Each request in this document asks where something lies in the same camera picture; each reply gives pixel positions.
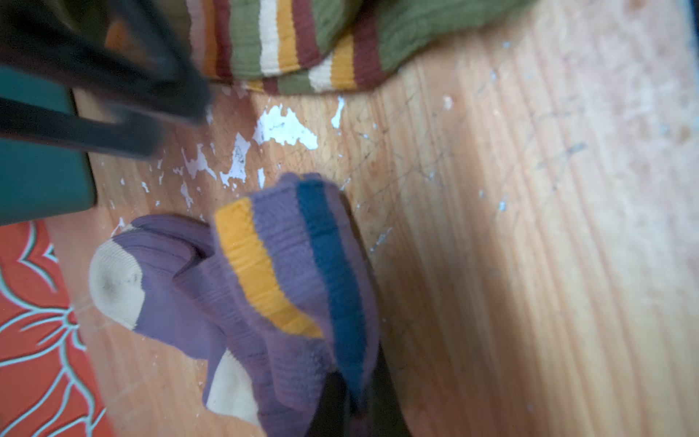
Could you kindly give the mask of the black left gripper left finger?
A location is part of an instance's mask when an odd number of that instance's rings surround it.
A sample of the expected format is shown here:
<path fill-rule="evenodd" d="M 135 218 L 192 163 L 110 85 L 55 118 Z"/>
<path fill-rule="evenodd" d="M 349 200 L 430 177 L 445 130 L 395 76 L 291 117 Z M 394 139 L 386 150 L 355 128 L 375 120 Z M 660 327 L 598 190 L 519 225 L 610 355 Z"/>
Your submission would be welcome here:
<path fill-rule="evenodd" d="M 306 437 L 343 437 L 350 418 L 350 395 L 340 373 L 327 375 Z"/>

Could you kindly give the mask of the purple striped sock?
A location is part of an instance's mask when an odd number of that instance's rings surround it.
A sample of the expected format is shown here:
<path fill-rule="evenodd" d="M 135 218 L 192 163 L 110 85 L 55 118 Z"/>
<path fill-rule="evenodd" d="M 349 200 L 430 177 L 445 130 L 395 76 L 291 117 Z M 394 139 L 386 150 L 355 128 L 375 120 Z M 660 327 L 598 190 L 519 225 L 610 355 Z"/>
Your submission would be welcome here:
<path fill-rule="evenodd" d="M 109 319 L 207 362 L 209 411 L 305 436 L 340 373 L 345 436 L 369 433 L 378 311 L 342 194 L 322 176 L 287 173 L 211 223 L 137 218 L 98 247 L 88 283 Z"/>

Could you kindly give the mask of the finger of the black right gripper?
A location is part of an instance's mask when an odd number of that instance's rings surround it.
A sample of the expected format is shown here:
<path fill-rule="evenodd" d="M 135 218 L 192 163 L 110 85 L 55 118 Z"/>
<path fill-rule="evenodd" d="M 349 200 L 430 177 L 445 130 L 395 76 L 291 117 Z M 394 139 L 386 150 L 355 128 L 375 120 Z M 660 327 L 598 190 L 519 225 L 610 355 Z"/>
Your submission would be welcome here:
<path fill-rule="evenodd" d="M 202 122 L 211 102 L 209 83 L 158 8 L 150 1 L 109 6 L 142 44 L 148 66 L 70 30 L 43 1 L 2 2 L 2 64 L 142 113 Z"/>
<path fill-rule="evenodd" d="M 118 123 L 1 100 L 1 137 L 123 158 L 150 158 L 162 140 L 153 118 L 127 111 Z"/>

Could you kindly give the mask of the green striped sock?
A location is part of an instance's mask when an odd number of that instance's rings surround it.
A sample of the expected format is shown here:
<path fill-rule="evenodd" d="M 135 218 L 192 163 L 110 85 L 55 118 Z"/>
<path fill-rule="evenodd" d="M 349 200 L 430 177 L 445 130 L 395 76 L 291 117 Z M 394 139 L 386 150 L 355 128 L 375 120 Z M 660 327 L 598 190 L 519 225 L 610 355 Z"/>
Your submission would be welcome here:
<path fill-rule="evenodd" d="M 368 89 L 451 34 L 519 13 L 527 1 L 164 1 L 210 79 L 271 94 Z"/>

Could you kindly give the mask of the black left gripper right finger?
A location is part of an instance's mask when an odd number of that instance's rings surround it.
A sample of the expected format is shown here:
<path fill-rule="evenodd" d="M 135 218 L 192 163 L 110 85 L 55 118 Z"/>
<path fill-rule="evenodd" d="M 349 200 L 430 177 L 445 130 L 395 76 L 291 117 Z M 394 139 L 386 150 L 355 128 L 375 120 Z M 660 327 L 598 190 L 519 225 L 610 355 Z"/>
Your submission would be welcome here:
<path fill-rule="evenodd" d="M 372 437 L 412 437 L 382 349 L 368 391 L 368 429 Z"/>

